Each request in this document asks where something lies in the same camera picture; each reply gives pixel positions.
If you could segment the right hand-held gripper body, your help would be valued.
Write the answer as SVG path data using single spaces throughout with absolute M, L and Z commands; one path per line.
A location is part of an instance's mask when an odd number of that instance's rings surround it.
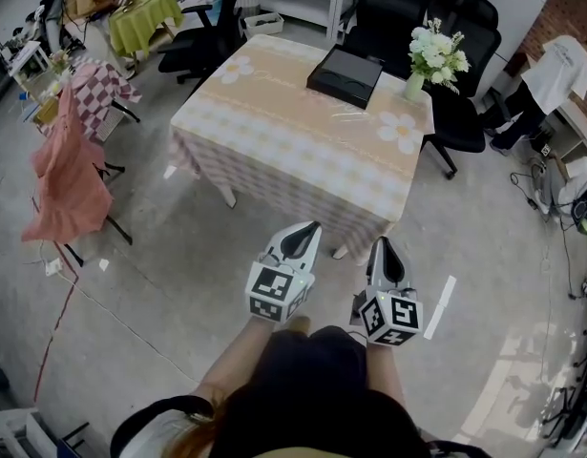
M 352 320 L 370 344 L 400 346 L 422 332 L 423 304 L 412 287 L 368 285 L 354 297 Z

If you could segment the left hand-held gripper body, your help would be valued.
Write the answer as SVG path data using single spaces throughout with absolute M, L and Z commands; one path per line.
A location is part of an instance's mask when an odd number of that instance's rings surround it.
M 284 324 L 307 300 L 314 281 L 310 271 L 262 253 L 246 283 L 247 308 L 252 316 Z

